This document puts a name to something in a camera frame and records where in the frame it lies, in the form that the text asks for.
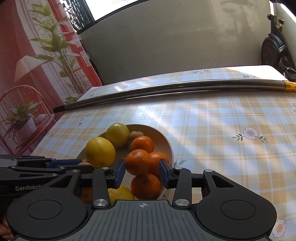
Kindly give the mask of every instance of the bowl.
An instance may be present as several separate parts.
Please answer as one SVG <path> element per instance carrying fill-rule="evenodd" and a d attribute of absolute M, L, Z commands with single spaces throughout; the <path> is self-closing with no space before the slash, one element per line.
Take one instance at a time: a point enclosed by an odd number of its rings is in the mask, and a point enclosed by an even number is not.
<path fill-rule="evenodd" d="M 172 149 L 168 139 L 159 130 L 157 130 L 153 127 L 150 127 L 150 126 L 140 125 L 140 124 L 130 124 L 130 125 L 126 125 L 126 127 L 129 129 L 130 132 L 141 131 L 144 133 L 145 136 L 150 137 L 154 142 L 154 151 L 160 151 L 160 152 L 164 153 L 169 159 L 169 165 L 171 167 L 173 166 L 173 163 L 174 163 L 173 149 Z M 106 132 L 104 132 L 103 134 L 101 134 L 99 136 L 106 138 Z M 125 147 L 123 147 L 121 149 L 116 149 L 115 162 L 118 161 L 119 159 L 125 159 L 127 154 L 130 152 L 130 147 L 131 147 L 131 145 L 129 143 L 128 145 L 126 145 Z M 77 159 L 81 159 L 81 160 L 86 159 L 84 149 L 77 156 Z M 123 177 L 123 180 L 122 180 L 122 184 L 124 186 L 128 187 L 129 189 L 131 189 L 131 181 L 134 177 L 135 177 L 134 175 L 132 175 L 126 171 L 126 173 Z M 166 191 L 166 189 L 162 185 L 158 199 L 162 198 L 165 191 Z"/>

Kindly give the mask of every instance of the silver tube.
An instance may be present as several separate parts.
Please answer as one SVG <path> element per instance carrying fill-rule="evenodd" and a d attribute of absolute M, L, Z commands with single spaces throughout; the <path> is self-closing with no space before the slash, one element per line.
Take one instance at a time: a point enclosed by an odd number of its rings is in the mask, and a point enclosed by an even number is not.
<path fill-rule="evenodd" d="M 102 96 L 96 96 L 74 103 L 54 108 L 54 113 L 65 110 L 73 110 L 93 104 L 107 103 L 111 101 L 124 100 L 136 97 L 153 96 L 159 94 L 171 94 L 191 91 L 209 90 L 273 90 L 285 91 L 285 82 L 282 80 L 262 79 L 232 79 L 232 80 L 198 80 L 177 82 L 162 85 L 153 85 L 131 90 L 124 90 Z"/>

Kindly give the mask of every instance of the red chair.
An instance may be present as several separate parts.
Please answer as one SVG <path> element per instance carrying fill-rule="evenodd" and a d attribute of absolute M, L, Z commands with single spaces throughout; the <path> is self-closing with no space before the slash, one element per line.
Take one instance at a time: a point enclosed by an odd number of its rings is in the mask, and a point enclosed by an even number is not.
<path fill-rule="evenodd" d="M 36 111 L 33 113 L 33 121 L 35 127 L 32 133 L 22 138 L 19 133 L 16 135 L 6 135 L 9 124 L 4 121 L 7 116 L 11 115 L 9 108 L 15 108 L 16 104 L 24 101 L 40 103 L 36 106 Z M 19 85 L 8 90 L 0 98 L 0 140 L 4 143 L 10 154 L 21 155 L 29 150 L 33 152 L 36 144 L 46 135 L 50 128 L 56 123 L 54 114 L 46 104 L 41 94 L 29 85 Z"/>

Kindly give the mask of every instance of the crosshair symbol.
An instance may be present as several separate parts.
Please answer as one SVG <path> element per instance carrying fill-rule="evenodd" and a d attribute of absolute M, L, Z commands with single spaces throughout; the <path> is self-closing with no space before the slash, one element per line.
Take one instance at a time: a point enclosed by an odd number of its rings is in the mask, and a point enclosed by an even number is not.
<path fill-rule="evenodd" d="M 147 207 L 147 206 L 149 206 L 149 205 L 147 205 L 146 203 L 141 203 L 141 204 L 138 205 L 138 206 L 140 206 L 141 208 L 145 208 L 145 207 Z"/>

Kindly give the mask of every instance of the lampshade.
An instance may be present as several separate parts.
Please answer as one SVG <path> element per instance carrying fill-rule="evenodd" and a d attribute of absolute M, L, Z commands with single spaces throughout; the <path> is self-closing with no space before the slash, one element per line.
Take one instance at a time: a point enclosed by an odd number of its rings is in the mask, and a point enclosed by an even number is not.
<path fill-rule="evenodd" d="M 31 56 L 24 56 L 17 62 L 17 67 L 15 70 L 15 82 L 18 81 L 25 74 L 29 73 L 31 70 L 37 66 L 45 63 L 47 60 L 33 58 Z"/>

